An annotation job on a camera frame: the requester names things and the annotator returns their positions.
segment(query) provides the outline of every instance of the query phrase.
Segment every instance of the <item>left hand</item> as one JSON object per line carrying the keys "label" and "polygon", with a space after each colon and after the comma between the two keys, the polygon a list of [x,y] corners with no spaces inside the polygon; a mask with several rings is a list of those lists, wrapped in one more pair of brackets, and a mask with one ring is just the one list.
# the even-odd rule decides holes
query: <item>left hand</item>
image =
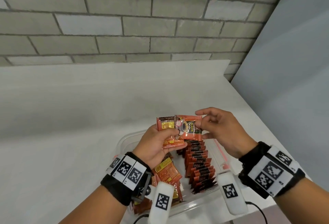
{"label": "left hand", "polygon": [[158,131],[156,124],[152,125],[144,133],[137,147],[133,150],[133,153],[150,166],[151,169],[154,169],[155,166],[161,163],[162,159],[168,152],[183,149],[187,146],[187,143],[185,142],[178,147],[162,149],[164,140],[167,137],[178,135],[178,133],[179,130],[173,128]]}

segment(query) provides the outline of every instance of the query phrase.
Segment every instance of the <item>qr-like marker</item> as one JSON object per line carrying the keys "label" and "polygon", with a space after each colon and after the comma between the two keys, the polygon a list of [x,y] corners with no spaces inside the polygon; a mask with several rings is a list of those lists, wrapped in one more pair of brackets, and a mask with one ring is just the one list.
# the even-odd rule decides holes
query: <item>qr-like marker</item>
{"label": "qr-like marker", "polygon": [[223,189],[227,198],[237,197],[237,192],[233,184],[224,185]]}
{"label": "qr-like marker", "polygon": [[284,163],[287,166],[289,166],[291,164],[291,162],[293,161],[290,157],[288,157],[282,151],[279,151],[275,156],[277,159],[279,159],[282,163]]}
{"label": "qr-like marker", "polygon": [[279,176],[283,173],[283,169],[280,168],[278,165],[276,165],[273,162],[269,162],[265,168],[263,169],[264,172],[266,172],[268,175],[270,175],[273,179],[278,179]]}
{"label": "qr-like marker", "polygon": [[169,196],[159,193],[155,206],[160,209],[167,210],[168,203],[169,203]]}
{"label": "qr-like marker", "polygon": [[120,167],[117,169],[117,172],[119,172],[121,175],[126,176],[126,174],[128,173],[128,171],[130,170],[131,165],[126,163],[125,161],[123,161],[120,164]]}
{"label": "qr-like marker", "polygon": [[142,176],[142,172],[140,172],[138,169],[133,168],[131,172],[128,175],[128,179],[132,181],[133,183],[137,184],[139,178]]}
{"label": "qr-like marker", "polygon": [[267,175],[265,175],[263,172],[261,172],[255,179],[256,182],[259,183],[260,186],[262,186],[264,189],[268,190],[269,187],[274,183],[274,181],[269,178]]}
{"label": "qr-like marker", "polygon": [[111,163],[110,167],[111,167],[112,169],[114,169],[114,168],[116,167],[116,165],[118,164],[119,161],[120,161],[120,158],[116,157],[116,158],[114,159],[114,161]]}

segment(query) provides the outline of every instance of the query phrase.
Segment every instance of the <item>right hand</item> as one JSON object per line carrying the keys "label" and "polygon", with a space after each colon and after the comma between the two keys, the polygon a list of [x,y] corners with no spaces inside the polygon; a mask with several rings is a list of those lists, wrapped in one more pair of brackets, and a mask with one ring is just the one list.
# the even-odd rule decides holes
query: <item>right hand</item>
{"label": "right hand", "polygon": [[231,156],[240,158],[247,154],[257,142],[243,129],[231,112],[209,107],[195,112],[196,115],[206,115],[202,120],[195,122],[196,127],[209,131],[203,139],[217,139]]}

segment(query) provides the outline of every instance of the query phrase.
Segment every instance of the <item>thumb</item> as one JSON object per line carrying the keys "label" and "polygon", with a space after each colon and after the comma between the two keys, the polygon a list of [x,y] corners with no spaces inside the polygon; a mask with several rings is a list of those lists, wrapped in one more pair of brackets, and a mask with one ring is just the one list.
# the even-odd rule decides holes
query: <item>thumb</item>
{"label": "thumb", "polygon": [[161,140],[165,140],[166,138],[170,137],[170,136],[175,136],[179,134],[179,130],[175,129],[175,128],[167,128],[164,129],[162,131],[158,132],[158,137]]}
{"label": "thumb", "polygon": [[205,119],[195,121],[195,126],[209,132],[215,132],[218,128],[217,124],[208,122]]}

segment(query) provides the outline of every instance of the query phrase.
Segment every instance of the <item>brick wall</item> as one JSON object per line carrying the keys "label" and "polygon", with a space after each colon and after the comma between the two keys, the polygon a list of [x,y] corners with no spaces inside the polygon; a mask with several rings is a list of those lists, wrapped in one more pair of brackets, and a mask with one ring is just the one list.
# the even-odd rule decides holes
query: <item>brick wall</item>
{"label": "brick wall", "polygon": [[0,66],[229,59],[278,0],[0,0]]}

